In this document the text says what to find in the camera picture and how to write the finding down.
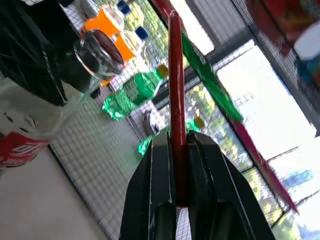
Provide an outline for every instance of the red rod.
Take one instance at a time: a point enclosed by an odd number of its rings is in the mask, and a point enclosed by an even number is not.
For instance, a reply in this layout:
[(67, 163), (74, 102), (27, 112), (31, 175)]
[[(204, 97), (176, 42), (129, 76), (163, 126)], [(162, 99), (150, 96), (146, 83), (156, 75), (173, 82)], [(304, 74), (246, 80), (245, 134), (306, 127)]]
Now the red rod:
[(188, 206), (186, 123), (185, 123), (185, 77), (182, 56), (180, 17), (176, 10), (169, 15), (169, 97), (170, 140), (176, 184), (176, 202)]

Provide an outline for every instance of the yellow bottle cap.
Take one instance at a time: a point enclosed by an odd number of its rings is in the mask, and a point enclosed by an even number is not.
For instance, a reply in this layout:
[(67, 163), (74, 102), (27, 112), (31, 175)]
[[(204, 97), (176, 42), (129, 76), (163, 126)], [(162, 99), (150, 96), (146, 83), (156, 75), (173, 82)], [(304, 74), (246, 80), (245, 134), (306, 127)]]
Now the yellow bottle cap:
[(165, 78), (168, 77), (169, 71), (168, 71), (168, 68), (167, 68), (165, 65), (163, 65), (163, 64), (159, 65), (159, 66), (156, 68), (156, 70), (158, 71), (159, 75), (160, 75), (163, 79), (165, 79)]
[(203, 129), (206, 126), (205, 122), (199, 116), (196, 116), (193, 120), (199, 129)]

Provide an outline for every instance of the green plastic bottle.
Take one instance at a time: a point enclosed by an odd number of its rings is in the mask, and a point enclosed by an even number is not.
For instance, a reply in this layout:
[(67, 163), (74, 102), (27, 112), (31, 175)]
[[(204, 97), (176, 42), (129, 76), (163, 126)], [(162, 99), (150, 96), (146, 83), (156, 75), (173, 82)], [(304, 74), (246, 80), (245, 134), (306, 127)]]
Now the green plastic bottle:
[[(192, 120), (185, 121), (185, 129), (186, 129), (187, 133), (190, 132), (191, 130), (196, 131), (196, 132), (200, 132), (200, 129), (202, 129), (204, 127), (205, 127), (205, 122), (199, 116), (196, 116)], [(158, 135), (162, 131), (167, 131), (170, 134), (170, 126), (166, 126), (163, 130), (161, 130), (157, 134), (155, 134), (155, 136)], [(141, 153), (142, 156), (145, 155), (145, 153), (149, 147), (149, 144), (151, 143), (152, 137), (153, 137), (152, 135), (147, 136), (144, 140), (142, 140), (140, 142), (140, 144), (138, 146), (138, 152)]]
[(128, 116), (133, 110), (157, 94), (161, 83), (167, 76), (168, 69), (163, 64), (153, 71), (135, 74), (118, 91), (105, 99), (102, 110), (114, 120)]

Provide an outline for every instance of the bottle label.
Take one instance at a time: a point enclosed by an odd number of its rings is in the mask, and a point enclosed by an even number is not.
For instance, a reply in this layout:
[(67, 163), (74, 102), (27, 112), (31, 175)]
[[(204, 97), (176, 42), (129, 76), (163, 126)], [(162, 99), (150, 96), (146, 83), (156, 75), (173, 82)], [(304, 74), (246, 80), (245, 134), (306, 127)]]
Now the bottle label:
[(33, 160), (48, 145), (47, 140), (37, 140), (10, 132), (0, 138), (0, 166), (17, 167)]
[(137, 106), (148, 99), (146, 96), (139, 93), (138, 86), (134, 78), (126, 81), (123, 84), (123, 89), (131, 102), (133, 102)]

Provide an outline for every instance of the blue bottle cap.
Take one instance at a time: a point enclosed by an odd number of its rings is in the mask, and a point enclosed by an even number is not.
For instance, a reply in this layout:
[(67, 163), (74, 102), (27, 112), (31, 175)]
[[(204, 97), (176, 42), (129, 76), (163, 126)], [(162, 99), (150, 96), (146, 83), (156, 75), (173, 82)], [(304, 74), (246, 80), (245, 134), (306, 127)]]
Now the blue bottle cap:
[(139, 26), (136, 30), (135, 30), (135, 33), (138, 35), (138, 37), (141, 39), (141, 40), (145, 40), (148, 38), (148, 33), (147, 31), (142, 27), (142, 26)]
[(127, 15), (131, 12), (129, 5), (123, 0), (120, 0), (116, 6), (124, 15)]

